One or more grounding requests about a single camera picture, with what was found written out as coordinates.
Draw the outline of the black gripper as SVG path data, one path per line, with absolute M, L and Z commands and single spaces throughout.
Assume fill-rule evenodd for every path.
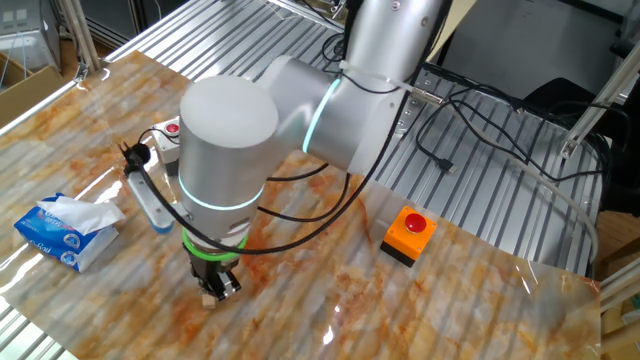
M 216 296 L 218 301 L 224 301 L 241 289 L 241 285 L 232 269 L 235 258 L 220 260 L 212 254 L 196 255 L 189 252 L 192 275 L 198 280 L 201 295 Z

